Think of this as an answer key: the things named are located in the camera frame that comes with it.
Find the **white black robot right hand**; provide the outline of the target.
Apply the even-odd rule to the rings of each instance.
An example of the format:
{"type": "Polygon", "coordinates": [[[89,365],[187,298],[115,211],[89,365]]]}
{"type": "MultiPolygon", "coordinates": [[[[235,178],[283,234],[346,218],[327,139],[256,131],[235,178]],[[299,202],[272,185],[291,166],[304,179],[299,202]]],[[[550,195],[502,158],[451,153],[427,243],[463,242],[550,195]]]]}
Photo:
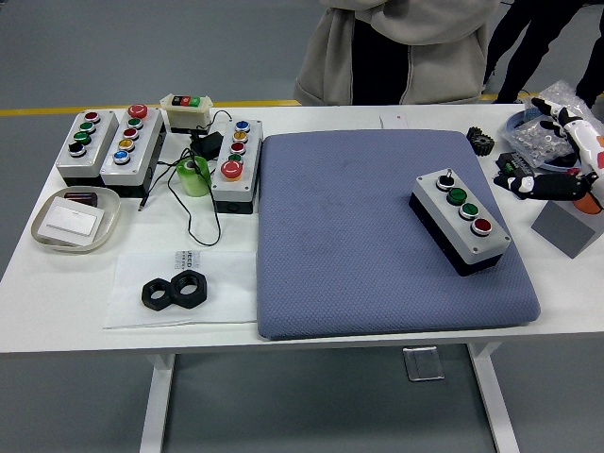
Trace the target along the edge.
{"type": "Polygon", "coordinates": [[[591,123],[568,108],[539,97],[531,103],[553,118],[562,136],[570,143],[581,163],[579,175],[538,176],[499,175],[494,183],[521,199],[570,201],[581,212],[599,214],[603,210],[603,136],[591,123]]]}

